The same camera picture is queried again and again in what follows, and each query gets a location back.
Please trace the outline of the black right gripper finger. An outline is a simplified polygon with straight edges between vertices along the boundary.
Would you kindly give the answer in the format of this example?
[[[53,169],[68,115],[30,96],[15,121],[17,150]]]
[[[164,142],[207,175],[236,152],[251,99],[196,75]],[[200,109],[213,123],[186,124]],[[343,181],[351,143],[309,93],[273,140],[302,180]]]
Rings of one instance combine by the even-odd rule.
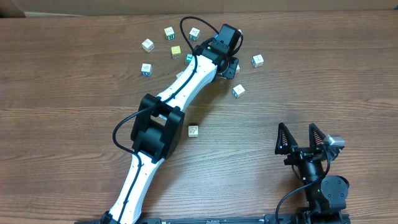
[[[325,139],[326,136],[320,131],[320,129],[314,123],[311,123],[309,125],[308,131],[309,131],[310,147],[319,146],[323,143],[323,140]]]
[[[279,123],[277,133],[275,154],[288,155],[293,153],[299,147],[284,123]]]

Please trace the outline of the cream turtle wooden block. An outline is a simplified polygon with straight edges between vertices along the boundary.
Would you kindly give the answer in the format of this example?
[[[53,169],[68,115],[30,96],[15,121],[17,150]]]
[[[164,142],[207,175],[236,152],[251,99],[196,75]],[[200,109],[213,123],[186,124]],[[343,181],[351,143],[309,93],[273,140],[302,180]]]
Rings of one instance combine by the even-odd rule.
[[[238,74],[239,72],[240,72],[240,66],[237,65],[235,74]]]

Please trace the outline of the cream block red letter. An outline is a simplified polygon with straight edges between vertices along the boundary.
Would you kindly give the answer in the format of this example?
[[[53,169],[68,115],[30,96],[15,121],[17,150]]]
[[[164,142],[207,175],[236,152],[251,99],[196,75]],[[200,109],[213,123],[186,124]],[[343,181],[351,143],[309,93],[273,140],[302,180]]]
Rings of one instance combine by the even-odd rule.
[[[152,65],[149,63],[143,63],[141,67],[141,73],[144,76],[150,77],[152,75]]]

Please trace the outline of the green R wooden block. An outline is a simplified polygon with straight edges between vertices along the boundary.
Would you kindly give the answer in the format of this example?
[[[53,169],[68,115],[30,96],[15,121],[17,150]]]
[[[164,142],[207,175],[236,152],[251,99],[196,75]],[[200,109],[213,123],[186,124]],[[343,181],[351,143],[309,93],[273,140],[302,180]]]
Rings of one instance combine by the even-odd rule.
[[[188,127],[188,137],[190,137],[190,138],[198,137],[198,126],[197,125],[190,125]]]

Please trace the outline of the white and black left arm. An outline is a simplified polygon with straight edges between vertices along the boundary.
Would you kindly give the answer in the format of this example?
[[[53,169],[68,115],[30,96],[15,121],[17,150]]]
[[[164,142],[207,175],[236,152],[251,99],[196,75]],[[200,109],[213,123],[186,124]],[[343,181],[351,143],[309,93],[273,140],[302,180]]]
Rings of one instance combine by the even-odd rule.
[[[191,62],[177,80],[157,96],[143,97],[138,111],[115,127],[113,136],[124,123],[135,120],[129,150],[132,163],[117,201],[103,214],[101,223],[137,223],[155,172],[180,140],[187,106],[216,76],[234,78],[241,41],[218,34],[194,47]]]

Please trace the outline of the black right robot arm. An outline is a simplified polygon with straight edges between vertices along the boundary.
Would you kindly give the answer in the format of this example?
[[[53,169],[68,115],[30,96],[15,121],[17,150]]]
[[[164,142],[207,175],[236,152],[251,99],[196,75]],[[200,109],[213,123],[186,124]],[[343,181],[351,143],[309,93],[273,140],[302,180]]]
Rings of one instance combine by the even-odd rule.
[[[349,224],[346,208],[349,182],[339,175],[329,175],[331,162],[345,147],[345,140],[335,134],[323,134],[315,124],[308,128],[309,146],[300,147],[287,126],[280,123],[275,153],[286,155],[284,164],[291,166],[302,186],[284,196],[275,209],[277,223],[294,224]],[[297,192],[304,191],[307,206],[298,208],[293,215],[279,213],[282,203]]]

